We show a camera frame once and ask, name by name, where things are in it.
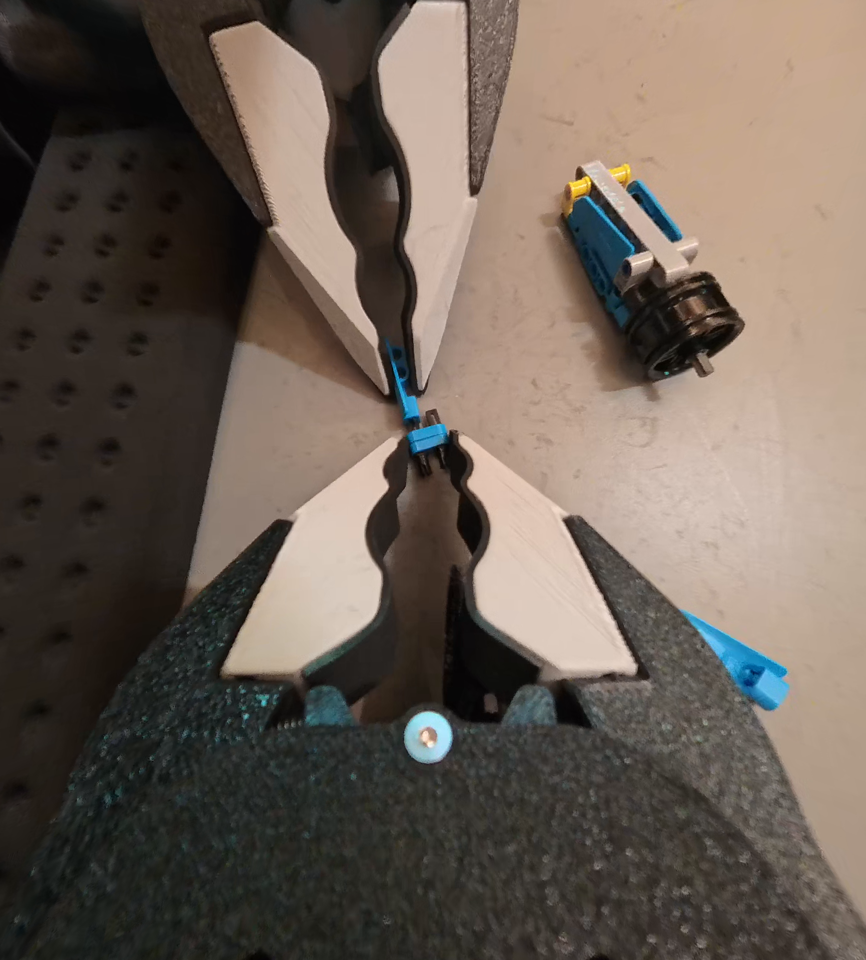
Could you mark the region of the blue brick assembly black wheel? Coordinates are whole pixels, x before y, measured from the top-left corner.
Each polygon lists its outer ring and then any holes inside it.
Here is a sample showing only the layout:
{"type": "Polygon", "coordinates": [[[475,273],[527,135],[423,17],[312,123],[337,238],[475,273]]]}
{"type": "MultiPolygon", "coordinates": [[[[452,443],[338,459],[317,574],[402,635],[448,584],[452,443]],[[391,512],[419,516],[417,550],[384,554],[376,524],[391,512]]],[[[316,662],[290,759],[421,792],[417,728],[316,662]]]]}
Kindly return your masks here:
{"type": "Polygon", "coordinates": [[[583,269],[646,378],[714,373],[745,323],[686,236],[631,166],[591,161],[564,186],[561,215],[583,269]]]}

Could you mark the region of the blue clip brick piece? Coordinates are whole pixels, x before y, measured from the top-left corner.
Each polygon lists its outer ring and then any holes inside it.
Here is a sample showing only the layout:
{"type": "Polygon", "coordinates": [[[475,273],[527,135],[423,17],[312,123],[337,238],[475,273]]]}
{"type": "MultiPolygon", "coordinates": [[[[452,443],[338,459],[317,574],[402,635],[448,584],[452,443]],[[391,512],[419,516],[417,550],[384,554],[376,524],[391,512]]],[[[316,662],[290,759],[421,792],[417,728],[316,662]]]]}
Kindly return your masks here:
{"type": "Polygon", "coordinates": [[[411,372],[406,354],[402,347],[393,344],[389,339],[385,340],[385,347],[391,365],[392,395],[399,406],[403,426],[408,431],[414,431],[421,426],[422,417],[418,401],[411,394],[411,372]]]}

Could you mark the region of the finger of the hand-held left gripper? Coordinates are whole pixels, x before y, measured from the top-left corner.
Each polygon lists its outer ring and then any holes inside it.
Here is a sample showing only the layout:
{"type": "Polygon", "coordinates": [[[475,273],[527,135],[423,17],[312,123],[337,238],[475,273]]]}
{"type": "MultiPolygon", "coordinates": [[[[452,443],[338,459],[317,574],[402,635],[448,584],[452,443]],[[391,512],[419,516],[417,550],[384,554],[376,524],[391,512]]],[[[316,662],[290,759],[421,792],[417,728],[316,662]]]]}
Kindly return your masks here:
{"type": "Polygon", "coordinates": [[[371,65],[399,189],[394,249],[406,278],[402,331],[420,392],[439,354],[477,208],[470,185],[468,18],[465,2],[405,4],[371,65]]]}
{"type": "Polygon", "coordinates": [[[387,396],[378,333],[357,286],[358,252],[332,200],[335,110],[318,66],[259,21],[216,30],[209,44],[271,215],[272,243],[387,396]]]}

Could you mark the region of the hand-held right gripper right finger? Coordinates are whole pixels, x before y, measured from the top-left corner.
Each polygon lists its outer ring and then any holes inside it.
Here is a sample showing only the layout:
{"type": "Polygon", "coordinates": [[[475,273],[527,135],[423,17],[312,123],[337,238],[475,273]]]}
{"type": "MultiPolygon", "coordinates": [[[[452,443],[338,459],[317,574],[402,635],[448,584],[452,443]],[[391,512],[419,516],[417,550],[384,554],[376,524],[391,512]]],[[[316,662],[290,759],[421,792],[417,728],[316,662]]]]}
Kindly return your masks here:
{"type": "Polygon", "coordinates": [[[471,553],[461,575],[463,666],[479,682],[635,676],[637,660],[567,512],[458,431],[448,462],[471,553]]]}

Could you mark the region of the blue connector with black pins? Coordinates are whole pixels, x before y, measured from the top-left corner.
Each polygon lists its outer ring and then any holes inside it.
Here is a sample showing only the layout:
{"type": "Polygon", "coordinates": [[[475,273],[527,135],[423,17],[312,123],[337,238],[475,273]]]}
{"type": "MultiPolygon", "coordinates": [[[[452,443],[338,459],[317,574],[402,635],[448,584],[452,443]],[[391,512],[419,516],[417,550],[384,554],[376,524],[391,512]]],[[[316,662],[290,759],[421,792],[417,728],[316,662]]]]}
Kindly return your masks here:
{"type": "Polygon", "coordinates": [[[420,477],[432,475],[431,459],[435,457],[443,470],[448,469],[447,448],[450,432],[435,408],[428,409],[407,435],[410,452],[420,477]]]}

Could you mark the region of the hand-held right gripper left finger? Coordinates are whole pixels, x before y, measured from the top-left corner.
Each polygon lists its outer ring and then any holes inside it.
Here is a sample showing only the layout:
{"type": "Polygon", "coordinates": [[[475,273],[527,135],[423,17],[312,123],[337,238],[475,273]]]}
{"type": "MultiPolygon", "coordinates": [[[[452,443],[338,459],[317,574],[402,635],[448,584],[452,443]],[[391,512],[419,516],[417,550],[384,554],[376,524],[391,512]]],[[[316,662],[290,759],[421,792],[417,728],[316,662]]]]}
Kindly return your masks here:
{"type": "Polygon", "coordinates": [[[300,506],[235,640],[223,678],[380,682],[395,616],[384,558],[399,533],[410,450],[388,438],[300,506]]]}

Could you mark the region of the blue wedge brick piece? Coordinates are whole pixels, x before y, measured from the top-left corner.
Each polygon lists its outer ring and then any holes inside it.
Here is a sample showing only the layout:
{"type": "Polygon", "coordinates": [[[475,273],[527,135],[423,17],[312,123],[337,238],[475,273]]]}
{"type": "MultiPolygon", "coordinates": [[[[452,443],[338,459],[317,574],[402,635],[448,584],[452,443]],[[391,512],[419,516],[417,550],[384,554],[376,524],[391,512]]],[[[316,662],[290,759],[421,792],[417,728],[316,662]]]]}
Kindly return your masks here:
{"type": "Polygon", "coordinates": [[[690,611],[682,609],[681,612],[726,667],[739,690],[751,701],[770,712],[783,704],[790,689],[786,680],[788,670],[784,665],[690,611]]]}

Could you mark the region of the grey desk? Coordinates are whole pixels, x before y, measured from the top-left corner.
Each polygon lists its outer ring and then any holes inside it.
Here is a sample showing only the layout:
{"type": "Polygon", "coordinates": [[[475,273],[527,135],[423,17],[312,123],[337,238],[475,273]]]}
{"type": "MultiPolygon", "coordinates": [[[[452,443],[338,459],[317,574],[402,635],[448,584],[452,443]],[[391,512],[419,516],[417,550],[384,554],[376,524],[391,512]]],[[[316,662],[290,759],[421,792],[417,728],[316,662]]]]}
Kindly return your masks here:
{"type": "Polygon", "coordinates": [[[866,2],[522,2],[427,403],[789,668],[762,718],[866,918],[866,2]],[[561,230],[591,160],[700,239],[713,376],[637,377],[561,230]]]}

